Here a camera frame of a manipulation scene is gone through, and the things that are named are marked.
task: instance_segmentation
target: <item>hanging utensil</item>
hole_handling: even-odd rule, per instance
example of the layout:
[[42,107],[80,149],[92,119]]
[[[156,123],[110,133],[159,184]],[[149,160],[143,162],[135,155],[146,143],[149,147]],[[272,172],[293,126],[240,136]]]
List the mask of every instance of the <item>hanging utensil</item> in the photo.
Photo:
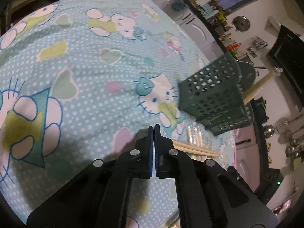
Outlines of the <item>hanging utensil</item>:
[[297,121],[299,120],[301,117],[304,116],[303,114],[300,114],[299,116],[297,116],[296,118],[292,119],[292,120],[288,120],[286,117],[282,117],[278,122],[277,122],[277,126],[276,126],[276,131],[279,134],[283,134],[285,133],[287,130],[289,130],[289,126],[291,122]]
[[294,151],[295,151],[295,148],[293,146],[291,146],[291,145],[287,146],[286,149],[285,149],[286,157],[287,158],[290,157],[293,154]]
[[304,140],[304,135],[300,136],[299,138],[292,138],[290,144],[294,147],[298,146]]
[[287,139],[289,139],[289,141],[291,141],[291,140],[292,140],[292,136],[293,136],[294,134],[296,134],[297,132],[301,131],[302,129],[304,129],[304,125],[301,126],[300,128],[298,128],[298,129],[297,129],[296,131],[294,131],[294,132],[291,132],[290,130],[287,130],[286,133],[285,133],[285,136],[286,136]]
[[246,17],[239,15],[232,20],[232,24],[237,31],[245,32],[250,28],[250,21]]
[[266,125],[263,127],[265,138],[270,138],[275,133],[275,130],[272,125]]

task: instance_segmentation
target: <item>kitchen counter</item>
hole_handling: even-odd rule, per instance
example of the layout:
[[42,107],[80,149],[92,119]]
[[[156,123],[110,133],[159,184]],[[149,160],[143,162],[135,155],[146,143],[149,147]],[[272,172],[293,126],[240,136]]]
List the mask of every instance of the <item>kitchen counter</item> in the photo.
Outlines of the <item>kitchen counter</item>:
[[219,36],[215,29],[212,27],[211,24],[207,22],[207,20],[203,17],[203,15],[191,4],[189,0],[183,0],[190,8],[190,10],[202,21],[202,23],[205,25],[205,27],[210,31],[212,36],[214,37],[216,43],[219,45],[223,53],[227,51],[226,47],[223,45],[223,43],[219,40]]

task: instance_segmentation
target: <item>wooden handle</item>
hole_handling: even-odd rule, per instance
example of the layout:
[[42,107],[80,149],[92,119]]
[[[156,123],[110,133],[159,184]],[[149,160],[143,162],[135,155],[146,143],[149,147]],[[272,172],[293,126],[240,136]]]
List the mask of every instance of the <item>wooden handle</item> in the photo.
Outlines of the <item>wooden handle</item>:
[[191,154],[197,154],[197,155],[202,155],[202,156],[208,156],[208,157],[221,157],[221,155],[216,155],[216,154],[210,154],[210,153],[204,153],[184,147],[179,147],[179,146],[174,146],[175,149],[178,149],[180,151],[183,151],[185,153],[191,153]]
[[267,67],[265,67],[265,66],[254,66],[254,68],[256,68],[256,69],[267,69]]
[[205,153],[205,154],[212,154],[212,156],[214,156],[214,157],[221,157],[220,153],[216,153],[214,151],[206,150],[206,149],[203,149],[203,148],[198,147],[198,146],[187,145],[185,143],[175,141],[175,140],[172,140],[172,142],[173,142],[174,147],[185,148],[185,149],[188,149],[188,150],[194,150],[194,151],[198,151],[200,153]]
[[262,79],[260,79],[256,84],[252,85],[247,91],[245,91],[242,95],[244,105],[247,105],[251,99],[253,99],[258,93],[260,92],[262,86],[268,82],[271,78],[275,76],[280,76],[279,74],[282,73],[281,68],[274,68],[268,74],[266,74]]

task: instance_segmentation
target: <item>wall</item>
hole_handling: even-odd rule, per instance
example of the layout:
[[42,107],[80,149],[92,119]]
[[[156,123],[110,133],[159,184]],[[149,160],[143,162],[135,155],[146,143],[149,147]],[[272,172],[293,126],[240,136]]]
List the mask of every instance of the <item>wall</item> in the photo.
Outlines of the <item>wall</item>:
[[[297,31],[304,30],[304,28],[288,18],[282,20],[281,22],[283,22],[283,25],[288,28],[294,27],[294,29]],[[278,34],[279,32],[272,26],[267,27],[256,34],[256,36],[259,36],[263,40],[267,41],[269,45],[256,52],[258,57],[253,59],[255,66],[266,66],[268,69],[273,68],[273,64],[266,58],[266,54],[272,48]],[[259,70],[259,73],[260,76],[257,77],[256,81],[265,76],[268,73],[268,70]],[[299,114],[299,110],[296,105],[295,93],[291,92],[290,90],[292,90],[292,87],[290,84],[288,84],[288,81],[286,81],[286,77],[284,75],[282,75],[280,78],[272,79],[261,90],[257,98],[262,96],[264,99],[266,99],[266,113],[267,116],[269,116],[268,122],[263,125],[275,125],[275,123],[282,117],[286,117],[288,120],[291,120]],[[303,123],[304,120],[293,124],[292,130],[298,128],[300,124]],[[303,132],[296,134],[294,138],[297,138],[301,134],[303,134]],[[266,139],[266,141],[272,144],[272,148],[268,153],[272,159],[272,163],[269,165],[269,167],[281,169],[284,175],[284,181],[267,206],[270,209],[273,209],[286,200],[286,198],[292,194],[295,183],[295,185],[298,185],[299,190],[296,194],[294,194],[294,204],[304,189],[304,178],[302,177],[304,174],[304,167],[301,167],[296,171],[293,170],[293,165],[290,158],[286,158],[285,156],[285,148],[288,143],[286,143],[284,136],[274,134],[271,138]]]
[[243,15],[250,21],[250,28],[246,32],[229,30],[231,38],[237,42],[243,42],[265,29],[269,16],[273,16],[277,20],[287,17],[282,0],[257,0],[240,8],[234,13],[227,16],[228,25],[231,25],[233,18]]
[[290,19],[304,27],[304,14],[295,0],[282,0]]

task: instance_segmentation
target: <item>metal pot lid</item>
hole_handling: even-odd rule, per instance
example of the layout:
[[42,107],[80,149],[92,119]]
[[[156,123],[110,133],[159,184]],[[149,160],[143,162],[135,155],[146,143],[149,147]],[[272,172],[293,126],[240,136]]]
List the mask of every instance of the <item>metal pot lid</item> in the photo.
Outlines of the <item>metal pot lid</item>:
[[240,32],[245,32],[250,28],[250,21],[246,17],[240,15],[233,19],[232,24]]

